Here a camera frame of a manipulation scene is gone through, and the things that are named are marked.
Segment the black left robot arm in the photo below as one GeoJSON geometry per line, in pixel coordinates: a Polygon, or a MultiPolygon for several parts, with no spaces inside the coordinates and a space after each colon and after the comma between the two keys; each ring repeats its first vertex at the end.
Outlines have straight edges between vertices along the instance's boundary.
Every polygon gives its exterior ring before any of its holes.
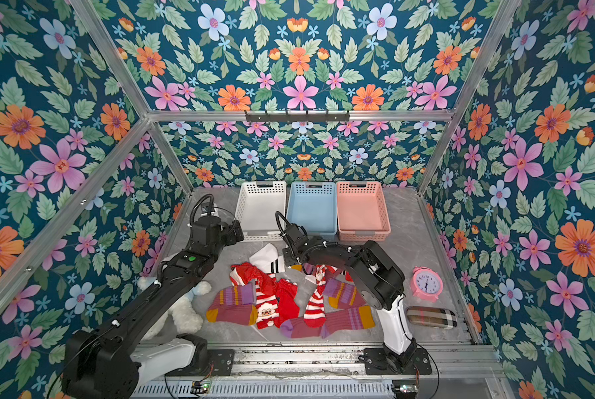
{"type": "Polygon", "coordinates": [[[166,311],[199,284],[226,246],[244,240],[240,223],[200,217],[186,247],[165,262],[156,280],[93,332],[79,331],[66,344],[62,391],[74,398],[129,398],[146,366],[131,355],[166,311]]]}

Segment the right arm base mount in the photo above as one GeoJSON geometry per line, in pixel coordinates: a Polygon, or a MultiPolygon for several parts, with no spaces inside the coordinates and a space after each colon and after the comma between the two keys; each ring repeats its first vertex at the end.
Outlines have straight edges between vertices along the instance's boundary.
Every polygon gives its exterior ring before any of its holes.
{"type": "Polygon", "coordinates": [[[434,366],[428,352],[416,345],[403,354],[396,354],[386,347],[365,348],[358,357],[365,366],[367,375],[413,375],[432,374],[434,366]]]}

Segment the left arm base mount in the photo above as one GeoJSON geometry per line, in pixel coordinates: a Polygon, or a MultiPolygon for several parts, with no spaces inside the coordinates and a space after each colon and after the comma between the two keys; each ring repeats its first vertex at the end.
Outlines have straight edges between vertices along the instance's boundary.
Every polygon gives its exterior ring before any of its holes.
{"type": "Polygon", "coordinates": [[[194,356],[190,365],[176,369],[168,377],[227,377],[234,366],[233,349],[203,349],[194,356]]]}

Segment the red white striped santa sock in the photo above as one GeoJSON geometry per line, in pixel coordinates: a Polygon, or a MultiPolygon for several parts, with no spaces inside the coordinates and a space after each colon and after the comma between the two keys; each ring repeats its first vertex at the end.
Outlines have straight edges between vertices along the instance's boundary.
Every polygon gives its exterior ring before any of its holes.
{"type": "Polygon", "coordinates": [[[303,319],[308,327],[320,328],[326,322],[323,293],[327,284],[327,266],[324,264],[318,265],[306,279],[307,282],[314,284],[316,288],[307,302],[303,319]]]}

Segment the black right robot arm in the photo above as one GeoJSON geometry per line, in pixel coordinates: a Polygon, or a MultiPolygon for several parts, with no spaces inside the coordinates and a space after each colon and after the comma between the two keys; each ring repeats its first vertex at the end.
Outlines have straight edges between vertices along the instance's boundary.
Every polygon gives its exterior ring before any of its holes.
{"type": "Polygon", "coordinates": [[[287,221],[279,223],[279,231],[293,259],[336,267],[350,274],[359,294],[377,311],[387,356],[404,364],[410,362],[417,341],[402,309],[405,276],[380,244],[372,240],[359,245],[326,241],[287,221]]]}

